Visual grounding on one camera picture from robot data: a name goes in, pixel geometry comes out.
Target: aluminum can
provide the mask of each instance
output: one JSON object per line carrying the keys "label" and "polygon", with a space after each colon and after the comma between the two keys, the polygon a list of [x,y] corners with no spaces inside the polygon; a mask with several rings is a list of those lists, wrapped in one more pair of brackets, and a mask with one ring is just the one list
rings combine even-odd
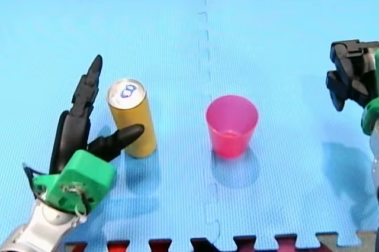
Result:
{"label": "aluminum can", "polygon": [[134,79],[114,82],[107,92],[107,101],[118,129],[134,124],[144,126],[144,133],[125,148],[126,153],[140,159],[151,155],[156,150],[157,142],[143,85]]}

